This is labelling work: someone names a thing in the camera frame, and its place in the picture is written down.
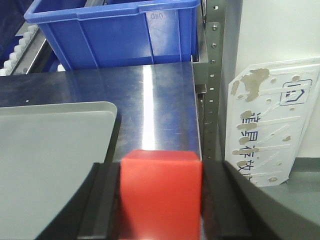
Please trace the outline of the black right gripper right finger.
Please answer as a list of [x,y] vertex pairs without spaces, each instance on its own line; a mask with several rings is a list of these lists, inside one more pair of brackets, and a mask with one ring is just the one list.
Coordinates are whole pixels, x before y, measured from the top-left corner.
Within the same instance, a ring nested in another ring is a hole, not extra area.
[[226,161],[205,159],[201,216],[208,240],[313,240],[315,223],[249,182]]

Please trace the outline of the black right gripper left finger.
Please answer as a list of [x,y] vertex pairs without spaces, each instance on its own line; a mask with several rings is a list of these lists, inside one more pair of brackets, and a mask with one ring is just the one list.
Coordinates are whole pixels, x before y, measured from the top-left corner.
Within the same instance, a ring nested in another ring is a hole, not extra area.
[[38,240],[116,240],[120,230],[120,164],[94,163]]

